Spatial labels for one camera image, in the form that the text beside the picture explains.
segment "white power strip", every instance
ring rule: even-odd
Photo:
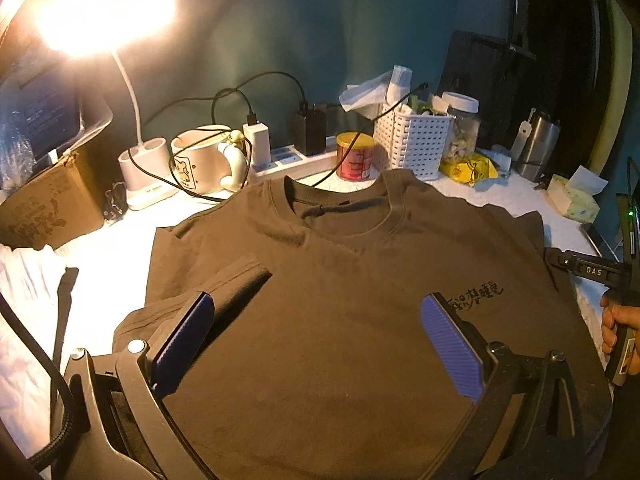
[[[332,170],[336,164],[337,151],[335,137],[326,138],[324,153],[305,156],[293,145],[271,150],[271,162],[258,168],[252,167],[249,183],[255,184],[288,175],[293,179]]]

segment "human hand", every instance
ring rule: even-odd
[[[621,306],[615,301],[610,300],[607,294],[604,294],[600,300],[600,306],[604,308],[602,313],[602,351],[605,354],[611,354],[613,347],[616,345],[616,327],[618,324],[628,325],[636,331],[636,342],[640,332],[640,308],[634,306]],[[628,368],[630,375],[636,375],[640,372],[640,354],[638,354],[638,344],[634,349],[631,357],[631,364]]]

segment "white table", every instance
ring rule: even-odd
[[[312,184],[320,175],[300,182]],[[351,183],[332,175],[321,186],[340,192],[350,192],[370,186],[367,182]],[[470,188],[447,177],[430,181],[446,196],[465,198],[482,206],[492,203],[502,206],[514,216],[539,211],[545,224],[547,244],[562,250],[594,254],[575,221],[562,217],[546,199],[546,192],[534,190],[534,184],[517,174],[508,179],[484,181]],[[151,248],[157,227],[180,223],[190,215],[212,207],[211,202],[194,199],[183,192],[142,211],[130,211],[120,222],[76,238],[56,253],[67,265],[78,267],[80,273],[72,293],[72,311],[66,330],[62,363],[76,347],[87,348],[93,355],[111,352],[113,331],[131,311],[141,308],[145,300],[146,279]],[[578,304],[596,346],[602,343],[601,309],[598,306],[605,287],[573,278]],[[604,364],[604,355],[600,352]]]

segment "yellow wrapper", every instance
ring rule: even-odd
[[[473,186],[486,178],[498,178],[494,164],[484,155],[474,153],[467,162],[441,162],[440,171],[456,182]]]

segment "desk lamp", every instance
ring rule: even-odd
[[[117,49],[149,36],[171,22],[175,0],[52,0],[40,6],[36,24],[47,45],[71,57],[110,52],[127,85],[136,118],[138,144],[118,157],[131,209],[142,209],[177,192],[146,175],[169,177],[169,152],[163,138],[142,141],[140,110]]]

